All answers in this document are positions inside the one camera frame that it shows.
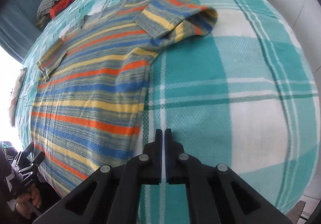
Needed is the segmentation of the left hand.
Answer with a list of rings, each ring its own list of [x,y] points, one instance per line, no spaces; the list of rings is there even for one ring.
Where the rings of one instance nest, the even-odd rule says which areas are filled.
[[[35,208],[39,209],[42,204],[40,191],[35,184],[32,184],[26,193],[19,195],[16,199],[15,210],[26,219],[31,219],[33,210],[26,204],[30,202]]]

